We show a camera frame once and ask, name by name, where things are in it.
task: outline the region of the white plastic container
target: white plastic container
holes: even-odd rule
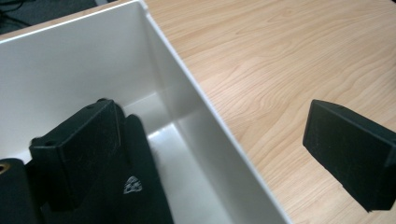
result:
[[[0,158],[103,97],[142,119],[176,223],[290,222],[142,1],[0,41]]]

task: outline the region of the wooden table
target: wooden table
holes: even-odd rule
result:
[[[312,99],[344,105],[396,131],[396,4],[390,0],[147,0],[147,4],[293,222],[396,223],[395,206],[367,214],[302,145]]]

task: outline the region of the white logo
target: white logo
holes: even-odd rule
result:
[[[128,180],[125,183],[124,194],[131,192],[138,192],[142,189],[143,187],[142,187],[142,183],[140,183],[140,180],[135,176],[131,176],[128,178]]]

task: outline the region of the wooden surface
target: wooden surface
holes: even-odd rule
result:
[[[367,214],[302,145],[312,99],[396,131],[394,3],[146,2],[293,222],[396,223],[396,206]]]

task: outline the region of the gray carpet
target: gray carpet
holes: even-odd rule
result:
[[[21,0],[0,0],[0,34],[97,6],[94,0],[26,0],[20,5]]]

